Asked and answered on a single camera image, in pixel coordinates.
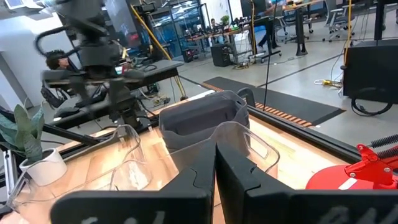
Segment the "concrete floor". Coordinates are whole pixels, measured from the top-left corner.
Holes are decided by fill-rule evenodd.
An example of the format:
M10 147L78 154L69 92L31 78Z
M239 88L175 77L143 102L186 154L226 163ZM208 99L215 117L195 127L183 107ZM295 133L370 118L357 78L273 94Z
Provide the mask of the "concrete floor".
M395 11L387 13L387 29L383 33L384 38L398 36L398 25L396 24L395 16ZM370 14L368 19L367 16L358 16L358 20L353 21L354 31L356 33L353 39L358 41L373 39L374 20L374 14ZM310 40L306 43L308 55L304 57L295 56L295 43L279 43L282 56L274 55L271 57L268 89L347 110L345 113L314 128L320 133L347 144L353 146L359 143L368 144L370 140L396 134L395 124L398 123L398 117L396 116L398 112L397 105L387 113L377 117L360 117L351 111L349 106L350 100L339 96L337 89L314 85L315 80L340 79L340 65L343 64L343 59L339 57L339 55L343 51L343 46L345 44L344 38L346 38L346 36L342 36L342 40L333 41L332 43L322 42L322 38L328 36L328 29L324 28L324 22L314 23L313 30L314 33L309 34ZM294 26L288 27L287 31L289 35L294 34ZM264 31L256 33L256 40L259 41L263 35ZM237 45L240 51L249 48L247 40L237 41ZM240 60L244 60L246 56L247 55L243 55L240 57ZM184 66L178 68L178 70L182 77L197 83L202 83L214 77L225 77L254 86L260 86L266 83L267 63L257 63L245 70L234 70L232 66L226 68L215 67L212 58L208 56L207 58L201 58L194 62L186 63ZM182 79L182 83L188 96L195 96L207 91L201 86L184 79ZM161 81L159 85L160 93L170 97L172 99L171 103L174 102L174 95L175 100L179 101L181 94L174 81L171 82L170 79L164 80ZM149 107L152 106L150 101L147 101L146 104ZM380 106L383 106L375 102L362 102L362 104L370 108L380 108ZM52 121L54 113L55 112L50 109L48 105L45 105L46 123ZM91 134L99 131L101 127L108 125L112 125L112 122L105 116L97 123L91 121L82 124L80 128L72 128L70 131L80 134ZM43 134L42 139L64 143L69 141L68 139L63 139L47 133ZM57 146L58 144L43 143L43 148Z

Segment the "white flower pot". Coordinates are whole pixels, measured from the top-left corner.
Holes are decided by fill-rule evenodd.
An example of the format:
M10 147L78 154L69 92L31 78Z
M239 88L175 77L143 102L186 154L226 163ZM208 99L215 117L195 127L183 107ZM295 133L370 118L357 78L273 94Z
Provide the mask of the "white flower pot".
M44 158L34 166L26 165L24 160L19 168L21 171L27 171L32 179L39 186L45 186L61 178L68 170L66 163L56 149L46 149L43 151Z

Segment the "black floor mat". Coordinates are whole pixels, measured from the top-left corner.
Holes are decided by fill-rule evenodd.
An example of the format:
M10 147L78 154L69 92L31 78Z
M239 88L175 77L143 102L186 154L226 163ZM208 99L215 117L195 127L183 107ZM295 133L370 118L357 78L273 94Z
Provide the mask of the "black floor mat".
M203 85L217 91L231 90L237 92L245 87L250 88L254 93L256 107L260 109L264 107L262 105L266 92L264 88L256 88L252 85L223 77L212 78L205 81ZM324 105L272 90L267 91L266 111L305 127L318 125L345 112L345 110L335 108L334 106Z

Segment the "gray fabric basket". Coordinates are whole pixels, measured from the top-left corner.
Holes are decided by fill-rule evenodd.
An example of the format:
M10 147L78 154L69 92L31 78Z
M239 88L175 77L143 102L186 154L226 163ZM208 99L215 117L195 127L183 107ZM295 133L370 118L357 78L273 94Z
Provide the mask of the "gray fabric basket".
M246 102L232 91L222 91L164 109L159 127L169 153L208 139L215 128L235 121L249 128Z

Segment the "spring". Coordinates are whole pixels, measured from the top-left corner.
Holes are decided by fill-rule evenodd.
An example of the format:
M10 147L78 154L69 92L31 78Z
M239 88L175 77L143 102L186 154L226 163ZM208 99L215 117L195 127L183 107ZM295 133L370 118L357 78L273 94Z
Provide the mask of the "spring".
M398 142L398 134L395 134L393 136L388 136L385 138L381 138L375 141L371 141L371 145L373 148L377 148L377 147L382 147L382 146L386 146L389 144L393 144Z
M380 159L387 159L387 158L391 158L394 156L398 156L398 146L394 146L390 149L381 151L381 152L377 152L376 153L377 156L379 156Z

